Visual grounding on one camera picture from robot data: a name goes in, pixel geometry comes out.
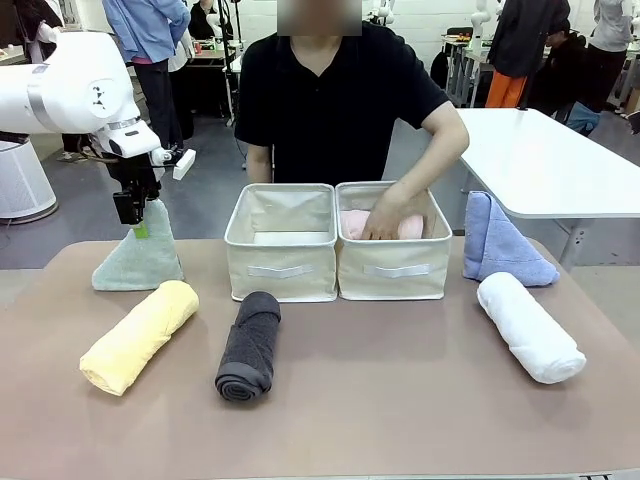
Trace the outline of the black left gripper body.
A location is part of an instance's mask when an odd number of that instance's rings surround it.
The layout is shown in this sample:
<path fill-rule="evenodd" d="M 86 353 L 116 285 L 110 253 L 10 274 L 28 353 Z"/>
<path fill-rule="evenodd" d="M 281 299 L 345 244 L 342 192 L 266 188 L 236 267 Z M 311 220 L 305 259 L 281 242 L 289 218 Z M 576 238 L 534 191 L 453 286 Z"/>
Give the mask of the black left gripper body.
<path fill-rule="evenodd" d="M 117 192 L 131 191 L 140 199 L 145 199 L 146 188 L 159 186 L 161 189 L 160 181 L 156 178 L 160 169 L 151 163 L 147 153 L 130 158 L 113 157 L 106 168 L 109 176 L 120 185 Z"/>

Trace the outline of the person's left hand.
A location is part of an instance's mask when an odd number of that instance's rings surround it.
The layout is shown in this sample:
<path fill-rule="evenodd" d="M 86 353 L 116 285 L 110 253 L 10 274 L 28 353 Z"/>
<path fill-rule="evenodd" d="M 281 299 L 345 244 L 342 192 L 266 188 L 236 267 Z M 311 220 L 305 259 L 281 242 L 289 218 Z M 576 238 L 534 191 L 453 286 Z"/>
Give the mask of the person's left hand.
<path fill-rule="evenodd" d="M 362 232 L 362 240 L 395 240 L 406 218 L 421 213 L 426 190 L 424 186 L 398 181 L 376 201 Z"/>

